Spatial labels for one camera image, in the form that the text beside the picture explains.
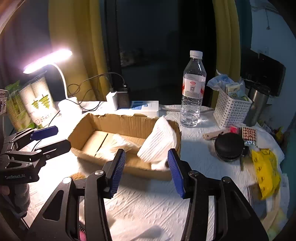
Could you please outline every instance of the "tissue box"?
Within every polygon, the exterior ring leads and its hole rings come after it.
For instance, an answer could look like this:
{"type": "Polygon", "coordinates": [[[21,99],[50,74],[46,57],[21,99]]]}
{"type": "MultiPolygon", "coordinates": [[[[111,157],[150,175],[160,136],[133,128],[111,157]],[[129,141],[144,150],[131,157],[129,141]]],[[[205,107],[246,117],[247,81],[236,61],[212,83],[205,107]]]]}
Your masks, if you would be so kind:
{"type": "MultiPolygon", "coordinates": [[[[120,134],[125,139],[142,145],[150,135],[158,118],[148,118],[144,115],[93,115],[87,114],[77,124],[68,140],[71,142],[71,151],[84,160],[103,166],[107,160],[96,157],[96,152],[109,141],[113,134],[120,134]]],[[[181,133],[179,125],[175,121],[168,121],[176,132],[176,150],[180,155],[181,133]]],[[[151,170],[151,163],[142,161],[137,156],[137,150],[126,153],[126,164],[124,172],[132,175],[150,179],[166,180],[172,179],[170,170],[151,170]]]]}

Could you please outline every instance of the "tissue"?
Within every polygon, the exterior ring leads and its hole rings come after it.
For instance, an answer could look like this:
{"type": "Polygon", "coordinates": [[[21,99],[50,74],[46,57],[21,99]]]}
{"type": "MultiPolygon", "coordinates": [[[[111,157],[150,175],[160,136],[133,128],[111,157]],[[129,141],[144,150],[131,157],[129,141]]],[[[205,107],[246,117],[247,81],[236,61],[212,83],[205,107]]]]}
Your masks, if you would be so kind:
{"type": "Polygon", "coordinates": [[[140,148],[139,145],[131,141],[127,141],[118,134],[113,135],[113,140],[109,145],[101,147],[97,153],[97,158],[103,158],[108,161],[112,161],[118,151],[118,149],[124,149],[125,152],[128,152],[132,148],[140,148]]]}
{"type": "Polygon", "coordinates": [[[144,162],[164,163],[168,158],[168,151],[176,148],[177,137],[168,121],[160,117],[147,137],[137,156],[144,162]]]}

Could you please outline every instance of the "white bottle cap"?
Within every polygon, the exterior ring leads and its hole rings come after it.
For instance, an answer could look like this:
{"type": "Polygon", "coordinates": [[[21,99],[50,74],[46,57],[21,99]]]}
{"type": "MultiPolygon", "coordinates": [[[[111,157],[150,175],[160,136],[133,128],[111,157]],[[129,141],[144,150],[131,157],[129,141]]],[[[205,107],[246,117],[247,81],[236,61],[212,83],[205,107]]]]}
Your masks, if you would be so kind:
{"type": "Polygon", "coordinates": [[[196,51],[196,50],[190,50],[190,57],[191,58],[202,59],[202,52],[201,51],[196,51]]]}

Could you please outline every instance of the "plastic water bottle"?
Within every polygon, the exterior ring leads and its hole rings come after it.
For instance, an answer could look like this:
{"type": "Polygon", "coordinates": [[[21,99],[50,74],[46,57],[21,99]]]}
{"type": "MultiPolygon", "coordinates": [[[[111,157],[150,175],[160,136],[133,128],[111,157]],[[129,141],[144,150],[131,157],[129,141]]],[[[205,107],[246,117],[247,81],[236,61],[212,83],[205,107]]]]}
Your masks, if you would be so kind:
{"type": "Polygon", "coordinates": [[[195,127],[205,91],[207,73],[202,64],[202,52],[190,51],[190,61],[183,73],[180,122],[185,127],[195,127]]]}

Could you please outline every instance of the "white basket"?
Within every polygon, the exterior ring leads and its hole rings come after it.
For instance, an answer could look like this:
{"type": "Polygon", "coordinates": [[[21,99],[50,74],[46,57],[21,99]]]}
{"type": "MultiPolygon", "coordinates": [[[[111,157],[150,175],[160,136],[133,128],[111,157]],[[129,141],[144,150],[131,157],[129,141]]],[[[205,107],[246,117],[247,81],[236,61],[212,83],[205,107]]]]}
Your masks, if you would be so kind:
{"type": "Polygon", "coordinates": [[[229,127],[231,124],[242,123],[249,111],[252,101],[235,100],[230,98],[223,90],[219,96],[214,111],[214,118],[220,128],[229,127]]]}

